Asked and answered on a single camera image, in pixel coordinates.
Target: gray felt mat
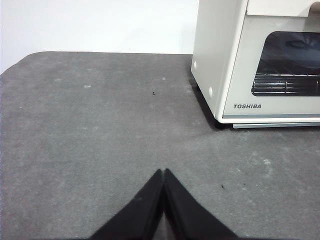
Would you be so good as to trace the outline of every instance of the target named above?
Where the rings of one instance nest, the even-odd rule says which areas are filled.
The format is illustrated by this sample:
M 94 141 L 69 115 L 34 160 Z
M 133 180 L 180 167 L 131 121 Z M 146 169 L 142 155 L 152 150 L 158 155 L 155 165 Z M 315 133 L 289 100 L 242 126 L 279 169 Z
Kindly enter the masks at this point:
M 5 71 L 1 239 L 86 238 L 170 168 L 240 236 L 318 240 L 320 129 L 215 129 L 191 59 L 40 52 Z

